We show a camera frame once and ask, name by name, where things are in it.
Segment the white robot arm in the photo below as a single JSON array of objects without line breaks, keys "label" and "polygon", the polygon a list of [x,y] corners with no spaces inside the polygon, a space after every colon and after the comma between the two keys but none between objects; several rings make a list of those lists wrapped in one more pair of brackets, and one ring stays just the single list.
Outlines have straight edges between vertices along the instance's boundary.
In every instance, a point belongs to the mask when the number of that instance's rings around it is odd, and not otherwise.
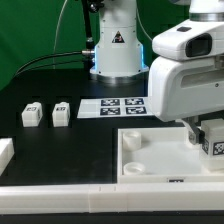
[{"label": "white robot arm", "polygon": [[189,7],[189,18],[152,39],[158,55],[144,63],[137,39],[137,0],[87,0],[100,14],[100,40],[87,39],[83,54],[93,61],[90,77],[118,85],[148,75],[151,112],[167,122],[180,119],[189,140],[202,144],[195,117],[224,110],[224,0],[169,0]]}]

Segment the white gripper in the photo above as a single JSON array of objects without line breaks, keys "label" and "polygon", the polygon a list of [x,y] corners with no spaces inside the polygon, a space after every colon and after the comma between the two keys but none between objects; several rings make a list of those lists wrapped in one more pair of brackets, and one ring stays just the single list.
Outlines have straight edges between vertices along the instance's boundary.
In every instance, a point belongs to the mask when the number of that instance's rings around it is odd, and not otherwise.
[{"label": "white gripper", "polygon": [[224,68],[214,57],[183,62],[158,57],[149,71],[148,98],[157,118],[182,119],[189,142],[203,144],[204,132],[192,116],[224,109]]}]

